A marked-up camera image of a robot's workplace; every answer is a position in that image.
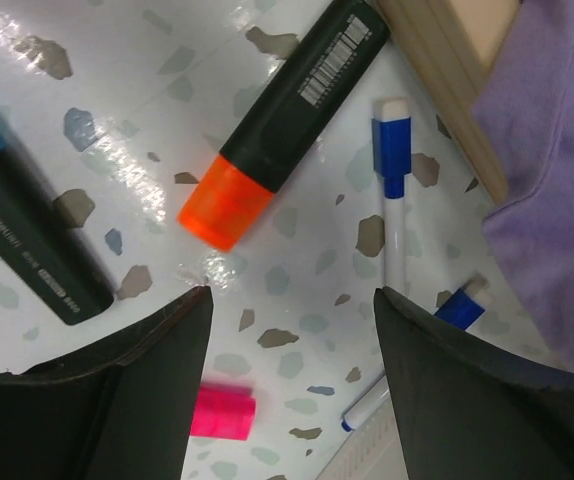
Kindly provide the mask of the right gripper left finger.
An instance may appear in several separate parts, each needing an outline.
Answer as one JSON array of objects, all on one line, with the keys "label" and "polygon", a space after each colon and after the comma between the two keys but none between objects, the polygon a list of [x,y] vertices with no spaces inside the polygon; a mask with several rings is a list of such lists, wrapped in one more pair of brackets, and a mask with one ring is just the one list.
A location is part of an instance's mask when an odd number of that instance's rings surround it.
[{"label": "right gripper left finger", "polygon": [[196,287],[141,321],[0,374],[0,479],[181,476],[213,313]]}]

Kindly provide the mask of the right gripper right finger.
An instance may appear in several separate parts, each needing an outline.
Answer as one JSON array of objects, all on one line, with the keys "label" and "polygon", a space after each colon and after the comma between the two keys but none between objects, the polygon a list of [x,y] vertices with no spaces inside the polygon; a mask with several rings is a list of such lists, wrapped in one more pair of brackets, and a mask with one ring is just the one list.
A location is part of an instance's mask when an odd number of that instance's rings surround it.
[{"label": "right gripper right finger", "polygon": [[396,418],[411,479],[574,479],[574,373],[467,332],[449,341],[420,410]]}]

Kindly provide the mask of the pink highlighter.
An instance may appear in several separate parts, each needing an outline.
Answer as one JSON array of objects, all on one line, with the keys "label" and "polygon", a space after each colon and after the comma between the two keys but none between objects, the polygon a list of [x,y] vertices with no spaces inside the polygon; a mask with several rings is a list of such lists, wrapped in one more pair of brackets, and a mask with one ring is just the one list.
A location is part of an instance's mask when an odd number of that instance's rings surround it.
[{"label": "pink highlighter", "polygon": [[190,435],[246,441],[254,424],[256,408],[256,399],[246,391],[201,386]]}]

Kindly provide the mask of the blue cap marker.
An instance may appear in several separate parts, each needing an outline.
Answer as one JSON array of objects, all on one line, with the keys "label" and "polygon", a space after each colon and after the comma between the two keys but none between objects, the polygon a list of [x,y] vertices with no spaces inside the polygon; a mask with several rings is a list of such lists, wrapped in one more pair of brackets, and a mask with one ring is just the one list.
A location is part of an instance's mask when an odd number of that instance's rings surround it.
[{"label": "blue cap marker", "polygon": [[412,122],[408,100],[403,97],[374,104],[372,146],[374,170],[382,190],[385,284],[405,294],[406,183],[411,173]]},{"label": "blue cap marker", "polygon": [[374,311],[384,373],[345,410],[342,429],[358,430],[387,399],[392,400],[403,426],[412,426],[420,410],[412,403],[421,399],[421,386],[437,374],[439,360],[448,350],[441,336],[462,342],[464,332],[490,303],[489,281],[479,273],[451,293],[434,313],[390,287],[378,289]]}]

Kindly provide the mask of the blue highlighter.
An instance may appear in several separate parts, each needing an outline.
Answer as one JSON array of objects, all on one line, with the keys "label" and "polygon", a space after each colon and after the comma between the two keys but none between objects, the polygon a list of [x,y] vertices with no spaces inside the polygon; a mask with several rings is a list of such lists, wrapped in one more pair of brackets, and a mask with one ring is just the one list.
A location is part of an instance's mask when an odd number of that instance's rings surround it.
[{"label": "blue highlighter", "polygon": [[0,258],[67,325],[89,320],[114,302],[92,256],[50,207],[1,128]]}]

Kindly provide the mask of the purple t-shirt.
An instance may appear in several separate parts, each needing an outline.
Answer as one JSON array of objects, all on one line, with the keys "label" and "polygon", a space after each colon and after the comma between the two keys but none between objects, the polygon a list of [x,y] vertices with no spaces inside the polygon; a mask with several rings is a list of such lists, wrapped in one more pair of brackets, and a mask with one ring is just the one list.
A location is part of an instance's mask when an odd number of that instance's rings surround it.
[{"label": "purple t-shirt", "polygon": [[473,115],[508,183],[483,223],[508,284],[574,371],[574,1],[526,1]]}]

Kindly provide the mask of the wooden clothes rack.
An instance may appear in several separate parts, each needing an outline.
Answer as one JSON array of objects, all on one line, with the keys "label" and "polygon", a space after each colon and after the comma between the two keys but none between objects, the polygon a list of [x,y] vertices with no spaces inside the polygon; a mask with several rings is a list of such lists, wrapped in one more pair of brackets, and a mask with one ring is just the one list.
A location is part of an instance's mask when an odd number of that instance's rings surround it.
[{"label": "wooden clothes rack", "polygon": [[520,3],[381,0],[376,6],[483,188],[494,203],[502,203],[507,181],[471,108],[486,85]]}]

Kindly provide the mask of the orange highlighter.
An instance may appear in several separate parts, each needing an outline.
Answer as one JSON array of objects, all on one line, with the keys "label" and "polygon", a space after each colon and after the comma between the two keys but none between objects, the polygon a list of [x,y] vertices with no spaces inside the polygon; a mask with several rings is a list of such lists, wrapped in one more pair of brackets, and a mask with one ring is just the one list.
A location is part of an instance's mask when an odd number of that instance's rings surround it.
[{"label": "orange highlighter", "polygon": [[178,214],[230,251],[280,191],[389,37],[365,1],[333,1],[277,71]]}]

